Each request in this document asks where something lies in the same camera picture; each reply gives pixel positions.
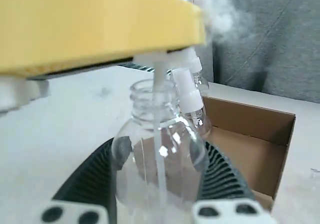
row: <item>gray fabric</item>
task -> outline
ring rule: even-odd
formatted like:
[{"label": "gray fabric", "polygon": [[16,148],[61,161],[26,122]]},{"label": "gray fabric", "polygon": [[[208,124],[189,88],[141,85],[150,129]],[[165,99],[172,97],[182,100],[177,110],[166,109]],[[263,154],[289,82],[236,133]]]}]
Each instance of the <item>gray fabric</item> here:
[{"label": "gray fabric", "polygon": [[216,46],[215,81],[320,103],[320,0],[233,1],[254,35]]}]

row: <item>brown cardboard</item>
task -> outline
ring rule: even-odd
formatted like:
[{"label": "brown cardboard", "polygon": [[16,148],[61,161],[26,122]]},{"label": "brown cardboard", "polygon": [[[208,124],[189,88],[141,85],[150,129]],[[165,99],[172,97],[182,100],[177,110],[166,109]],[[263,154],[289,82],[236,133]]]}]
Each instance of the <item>brown cardboard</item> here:
[{"label": "brown cardboard", "polygon": [[204,99],[213,125],[208,141],[243,174],[256,199],[270,209],[294,128],[295,115],[214,98]]}]

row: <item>white surface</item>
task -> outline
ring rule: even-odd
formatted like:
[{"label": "white surface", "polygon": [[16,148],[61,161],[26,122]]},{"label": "white surface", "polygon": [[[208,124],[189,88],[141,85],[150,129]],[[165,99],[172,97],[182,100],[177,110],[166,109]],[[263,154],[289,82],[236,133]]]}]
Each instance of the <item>white surface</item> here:
[{"label": "white surface", "polygon": [[185,114],[202,109],[204,103],[200,91],[195,87],[190,70],[188,68],[175,69],[172,75],[179,93],[180,111]]},{"label": "white surface", "polygon": [[[249,205],[256,210],[255,214],[238,214],[238,205]],[[213,208],[218,212],[216,217],[199,215],[201,208]],[[196,202],[192,208],[193,224],[276,224],[270,213],[263,210],[258,202],[250,199],[206,200]]]},{"label": "white surface", "polygon": [[[32,224],[71,173],[129,118],[129,87],[152,73],[110,67],[50,80],[51,96],[0,116],[1,223]],[[209,95],[296,114],[272,214],[281,223],[300,214],[287,204],[301,178],[320,169],[320,105],[210,84]],[[305,223],[318,223],[320,204]]]},{"label": "white surface", "polygon": [[60,207],[63,210],[61,217],[54,224],[79,224],[78,219],[86,212],[98,214],[99,218],[95,224],[109,224],[107,211],[102,206],[56,200],[51,200],[43,206],[39,214],[34,217],[33,224],[47,224],[42,221],[43,212],[54,207]]}]

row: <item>spray nozzle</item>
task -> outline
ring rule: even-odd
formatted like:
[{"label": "spray nozzle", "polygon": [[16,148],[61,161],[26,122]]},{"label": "spray nozzle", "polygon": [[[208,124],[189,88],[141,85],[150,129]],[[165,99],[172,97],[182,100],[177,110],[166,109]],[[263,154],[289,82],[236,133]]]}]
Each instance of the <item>spray nozzle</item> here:
[{"label": "spray nozzle", "polygon": [[192,113],[202,109],[204,103],[190,70],[187,68],[175,69],[172,71],[172,76],[177,85],[181,112]]}]

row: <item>yellow platform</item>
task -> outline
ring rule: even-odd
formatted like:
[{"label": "yellow platform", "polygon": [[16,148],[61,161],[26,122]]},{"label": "yellow platform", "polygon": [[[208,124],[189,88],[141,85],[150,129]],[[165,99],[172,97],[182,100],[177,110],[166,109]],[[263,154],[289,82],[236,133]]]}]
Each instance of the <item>yellow platform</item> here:
[{"label": "yellow platform", "polygon": [[204,43],[183,0],[0,0],[0,74],[24,77]]}]

